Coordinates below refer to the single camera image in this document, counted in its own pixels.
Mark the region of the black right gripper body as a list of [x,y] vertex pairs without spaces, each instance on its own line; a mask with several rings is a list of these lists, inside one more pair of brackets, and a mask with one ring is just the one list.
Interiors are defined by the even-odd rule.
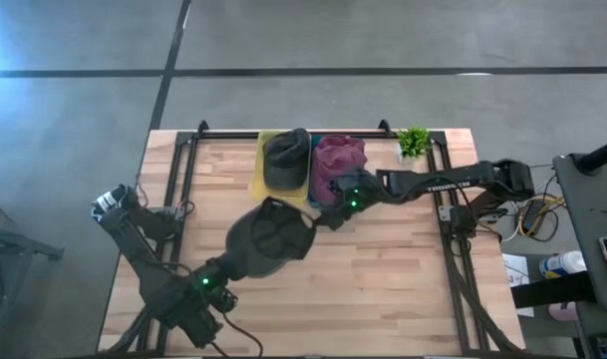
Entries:
[[377,204],[384,196],[382,183],[366,170],[354,170],[332,180],[337,212],[342,220],[350,220],[354,214]]

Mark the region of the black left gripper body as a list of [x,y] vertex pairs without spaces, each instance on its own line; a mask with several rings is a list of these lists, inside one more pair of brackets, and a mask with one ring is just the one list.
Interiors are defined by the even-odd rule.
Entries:
[[206,292],[223,288],[229,281],[244,277],[244,260],[233,255],[220,255],[208,259],[197,270],[197,287]]

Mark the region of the dark grey baseball cap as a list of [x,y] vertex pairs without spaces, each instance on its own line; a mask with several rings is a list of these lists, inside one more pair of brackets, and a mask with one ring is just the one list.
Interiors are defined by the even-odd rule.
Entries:
[[304,184],[311,150],[311,138],[305,129],[278,134],[262,150],[263,180],[267,187],[295,190]]
[[234,281],[263,278],[304,259],[316,235],[316,225],[308,225],[305,217],[288,202],[266,197],[229,229],[220,257],[225,275]]

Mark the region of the blue plastic tray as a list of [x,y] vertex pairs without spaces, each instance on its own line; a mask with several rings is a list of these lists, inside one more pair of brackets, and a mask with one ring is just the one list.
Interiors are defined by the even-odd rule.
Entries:
[[[320,140],[322,137],[324,137],[324,136],[314,135],[314,136],[312,137],[312,152],[313,152],[314,148],[316,147],[316,145],[318,144],[319,140]],[[312,170],[312,160],[311,160],[311,168],[310,168],[310,186],[309,186],[309,198],[310,198],[312,201],[316,202],[316,201],[315,201],[315,200],[312,198],[311,193],[310,193],[310,189],[311,189],[311,170]],[[317,203],[317,204],[318,204],[319,206],[332,206],[332,205],[333,205],[333,204],[332,204],[332,205],[322,205],[322,204],[319,204],[319,203]]]

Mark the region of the small potted green plant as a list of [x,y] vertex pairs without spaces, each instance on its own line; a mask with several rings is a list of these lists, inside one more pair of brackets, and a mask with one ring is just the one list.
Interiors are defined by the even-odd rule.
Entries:
[[413,161],[425,155],[431,147],[431,133],[426,128],[409,127],[396,132],[401,163]]

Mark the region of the yellow plastic tray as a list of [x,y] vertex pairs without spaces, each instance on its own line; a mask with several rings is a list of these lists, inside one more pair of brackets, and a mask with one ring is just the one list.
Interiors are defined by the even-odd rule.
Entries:
[[263,130],[258,132],[255,154],[254,176],[251,182],[251,193],[255,199],[263,199],[267,196],[273,196],[281,200],[288,201],[297,206],[305,206],[309,193],[309,173],[306,173],[306,179],[303,184],[296,189],[273,189],[264,183],[264,151],[263,146],[272,138],[284,133],[284,130]]

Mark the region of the white paper sheet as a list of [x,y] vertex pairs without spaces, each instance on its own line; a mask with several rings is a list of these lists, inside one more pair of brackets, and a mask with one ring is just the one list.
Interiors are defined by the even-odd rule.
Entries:
[[525,256],[504,253],[502,255],[502,260],[510,287],[524,285],[530,282]]

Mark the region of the black power adapter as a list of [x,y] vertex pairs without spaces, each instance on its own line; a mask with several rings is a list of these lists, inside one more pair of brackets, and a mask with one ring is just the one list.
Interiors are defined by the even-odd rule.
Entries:
[[537,234],[545,217],[543,210],[547,202],[542,199],[533,199],[524,209],[521,218],[521,229],[525,235]]

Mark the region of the black metal stand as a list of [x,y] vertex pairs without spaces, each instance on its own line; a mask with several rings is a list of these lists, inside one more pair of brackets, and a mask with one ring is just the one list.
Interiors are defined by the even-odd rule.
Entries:
[[49,260],[60,260],[63,252],[62,247],[21,233],[15,221],[0,207],[0,335],[7,325],[33,256],[42,254]]

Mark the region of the white blue wipes canister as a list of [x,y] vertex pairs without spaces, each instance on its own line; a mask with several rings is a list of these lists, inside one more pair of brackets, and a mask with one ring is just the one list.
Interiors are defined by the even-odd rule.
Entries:
[[582,252],[579,250],[572,250],[543,259],[539,262],[538,269],[546,279],[559,278],[587,270]]

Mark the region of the pink container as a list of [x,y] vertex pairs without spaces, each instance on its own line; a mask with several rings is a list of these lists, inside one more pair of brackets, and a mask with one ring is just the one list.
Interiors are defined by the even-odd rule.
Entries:
[[560,321],[560,322],[578,320],[578,314],[577,314],[575,301],[550,304],[548,306],[548,314],[554,320]]

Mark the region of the black pole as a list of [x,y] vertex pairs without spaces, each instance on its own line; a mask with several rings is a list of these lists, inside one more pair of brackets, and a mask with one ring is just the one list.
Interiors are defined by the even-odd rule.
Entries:
[[581,173],[595,176],[601,167],[607,165],[607,144],[588,154],[570,154],[570,157]]

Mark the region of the black aluminium table frame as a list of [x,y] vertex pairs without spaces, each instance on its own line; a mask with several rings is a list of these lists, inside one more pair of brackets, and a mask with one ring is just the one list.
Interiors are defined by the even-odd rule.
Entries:
[[[195,209],[179,246],[165,258],[195,267],[218,255],[228,228],[259,202],[251,193],[254,131],[154,131],[142,183],[152,204],[188,198]],[[502,356],[450,283],[470,281],[493,323],[515,348],[524,345],[502,253],[482,230],[461,253],[439,229],[441,204],[474,198],[468,189],[430,194],[404,205],[378,204],[338,230],[322,229],[305,259],[262,279],[231,284],[238,305],[222,319],[213,345],[198,349],[180,330],[152,324],[154,356],[234,357]]]

